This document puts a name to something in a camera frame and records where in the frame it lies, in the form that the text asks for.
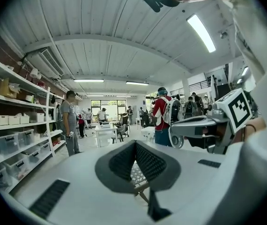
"man in red shirt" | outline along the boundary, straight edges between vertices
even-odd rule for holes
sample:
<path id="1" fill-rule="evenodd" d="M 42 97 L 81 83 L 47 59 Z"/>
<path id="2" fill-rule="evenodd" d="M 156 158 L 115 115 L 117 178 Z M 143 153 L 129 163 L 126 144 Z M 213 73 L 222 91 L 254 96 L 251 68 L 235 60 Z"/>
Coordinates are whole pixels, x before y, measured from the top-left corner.
<path id="1" fill-rule="evenodd" d="M 153 120 L 156 120 L 156 143 L 163 146 L 172 147 L 169 139 L 170 125 L 163 120 L 163 114 L 167 106 L 165 101 L 171 101 L 172 98 L 167 95 L 168 91 L 164 87 L 159 88 L 157 90 L 157 94 L 160 98 L 156 100 L 152 113 L 154 118 Z"/>

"white metal shelving unit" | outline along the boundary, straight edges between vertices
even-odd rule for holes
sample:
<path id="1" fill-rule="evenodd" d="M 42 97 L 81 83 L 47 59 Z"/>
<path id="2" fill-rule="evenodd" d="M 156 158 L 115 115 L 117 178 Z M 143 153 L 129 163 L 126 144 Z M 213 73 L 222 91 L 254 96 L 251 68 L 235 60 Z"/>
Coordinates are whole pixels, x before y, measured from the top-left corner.
<path id="1" fill-rule="evenodd" d="M 37 125 L 41 125 L 41 124 L 46 124 L 46 131 L 47 131 L 47 136 L 46 137 L 41 137 L 40 140 L 33 142 L 30 145 L 27 145 L 21 149 L 19 149 L 18 151 L 9 154 L 7 156 L 3 156 L 0 155 L 0 163 L 5 161 L 8 158 L 11 158 L 14 155 L 17 155 L 19 153 L 21 153 L 22 151 L 33 147 L 39 143 L 45 142 L 48 140 L 49 145 L 50 145 L 50 151 L 48 153 L 46 153 L 44 155 L 43 158 L 41 158 L 37 163 L 35 163 L 34 165 L 32 165 L 28 172 L 26 173 L 29 174 L 36 166 L 38 166 L 42 161 L 44 161 L 47 157 L 49 157 L 49 155 L 52 155 L 53 157 L 55 156 L 55 150 L 60 147 L 61 145 L 63 145 L 65 143 L 64 140 L 61 140 L 58 144 L 55 145 L 55 147 L 53 147 L 52 145 L 52 140 L 51 138 L 53 136 L 59 135 L 62 133 L 62 130 L 55 130 L 50 132 L 50 128 L 49 128 L 49 124 L 55 122 L 54 120 L 50 120 L 49 119 L 49 109 L 53 109 L 53 107 L 49 106 L 49 100 L 51 99 L 51 97 L 54 95 L 53 93 L 50 92 L 50 87 L 48 87 L 47 90 L 31 83 L 30 81 L 28 81 L 27 79 L 21 77 L 20 75 L 18 75 L 17 73 L 13 72 L 11 69 L 9 69 L 7 66 L 5 66 L 4 64 L 0 63 L 0 79 L 5 79 L 5 78 L 9 78 L 9 81 L 11 83 L 17 83 L 20 84 L 21 89 L 30 92 L 32 94 L 37 94 L 38 96 L 42 96 L 46 98 L 46 105 L 40 105 L 40 104 L 31 104 L 31 103 L 27 103 L 24 101 L 20 101 L 17 99 L 12 99 L 12 98 L 8 98 L 8 97 L 4 97 L 0 95 L 0 103 L 5 103 L 5 104 L 10 104 L 10 105 L 16 105 L 16 106 L 25 106 L 25 107 L 31 107 L 33 109 L 37 108 L 37 109 L 43 109 L 46 115 L 46 121 L 44 122 L 36 122 L 36 123 L 28 123 L 28 124 L 18 124 L 18 125 L 4 125 L 4 126 L 0 126 L 0 130 L 6 130 L 6 129 L 13 129 L 13 128 L 23 128 L 23 127 L 29 127 L 29 126 L 37 126 Z M 58 95 L 55 95 L 56 98 L 58 99 L 64 99 L 63 97 L 60 97 Z M 10 192 L 21 180 L 17 180 L 15 178 L 12 177 L 12 186 L 8 187 L 5 189 L 6 192 Z"/>

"air conditioner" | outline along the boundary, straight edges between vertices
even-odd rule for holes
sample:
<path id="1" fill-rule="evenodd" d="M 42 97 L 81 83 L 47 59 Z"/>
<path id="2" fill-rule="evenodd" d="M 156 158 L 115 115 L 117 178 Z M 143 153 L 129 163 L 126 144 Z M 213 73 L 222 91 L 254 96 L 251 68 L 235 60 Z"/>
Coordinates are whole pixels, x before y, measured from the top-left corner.
<path id="1" fill-rule="evenodd" d="M 39 52 L 30 54 L 27 59 L 46 77 L 58 79 L 64 74 L 55 56 L 48 48 L 43 48 Z"/>

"man in gray t-shirt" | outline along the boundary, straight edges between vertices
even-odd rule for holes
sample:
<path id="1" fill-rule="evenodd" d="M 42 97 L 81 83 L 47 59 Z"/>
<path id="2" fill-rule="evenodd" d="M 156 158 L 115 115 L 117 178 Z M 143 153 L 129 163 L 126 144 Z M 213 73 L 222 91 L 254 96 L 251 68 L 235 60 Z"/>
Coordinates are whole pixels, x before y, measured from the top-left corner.
<path id="1" fill-rule="evenodd" d="M 79 153 L 77 136 L 76 136 L 76 114 L 74 112 L 72 102 L 75 101 L 75 93 L 68 91 L 66 94 L 66 100 L 60 106 L 60 113 L 63 118 L 63 133 L 66 136 L 67 150 L 69 156 Z M 73 136 L 68 138 L 70 132 L 73 132 Z"/>

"white backpack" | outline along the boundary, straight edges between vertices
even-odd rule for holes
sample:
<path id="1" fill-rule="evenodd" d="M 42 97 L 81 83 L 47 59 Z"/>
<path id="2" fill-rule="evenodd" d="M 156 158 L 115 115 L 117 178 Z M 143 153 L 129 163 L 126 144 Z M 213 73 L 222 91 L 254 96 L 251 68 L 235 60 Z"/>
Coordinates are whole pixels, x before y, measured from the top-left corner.
<path id="1" fill-rule="evenodd" d="M 156 125 L 160 125 L 161 119 L 160 117 L 163 117 L 163 120 L 165 123 L 171 125 L 171 123 L 182 120 L 182 105 L 181 103 L 176 99 L 168 100 L 165 97 L 160 97 L 159 99 L 162 99 L 165 101 L 166 109 L 164 114 L 156 114 L 157 121 Z"/>

